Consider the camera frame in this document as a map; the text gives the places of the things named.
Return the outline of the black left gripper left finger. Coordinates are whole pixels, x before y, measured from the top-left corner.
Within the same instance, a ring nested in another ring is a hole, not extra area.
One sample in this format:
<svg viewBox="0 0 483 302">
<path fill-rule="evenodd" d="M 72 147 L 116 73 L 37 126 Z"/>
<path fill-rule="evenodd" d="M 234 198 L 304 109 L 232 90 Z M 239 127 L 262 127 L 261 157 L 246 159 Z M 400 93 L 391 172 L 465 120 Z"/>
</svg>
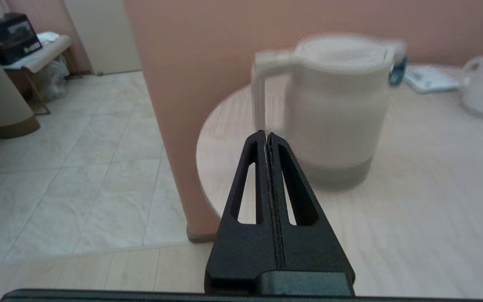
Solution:
<svg viewBox="0 0 483 302">
<path fill-rule="evenodd" d="M 239 222 L 244 187 L 255 165 L 255 224 Z M 253 294 L 256 279 L 277 268 L 266 134 L 250 135 L 240 155 L 216 240 L 205 268 L 206 294 Z"/>
</svg>

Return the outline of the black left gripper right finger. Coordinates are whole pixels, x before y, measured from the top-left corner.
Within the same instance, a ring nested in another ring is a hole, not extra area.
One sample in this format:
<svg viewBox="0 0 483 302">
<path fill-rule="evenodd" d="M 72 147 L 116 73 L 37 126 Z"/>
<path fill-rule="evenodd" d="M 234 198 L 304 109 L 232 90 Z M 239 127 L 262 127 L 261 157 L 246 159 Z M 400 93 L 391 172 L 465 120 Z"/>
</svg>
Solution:
<svg viewBox="0 0 483 302">
<path fill-rule="evenodd" d="M 354 277 L 354 269 L 292 149 L 275 133 L 268 135 L 268 162 L 278 267 Z"/>
</svg>

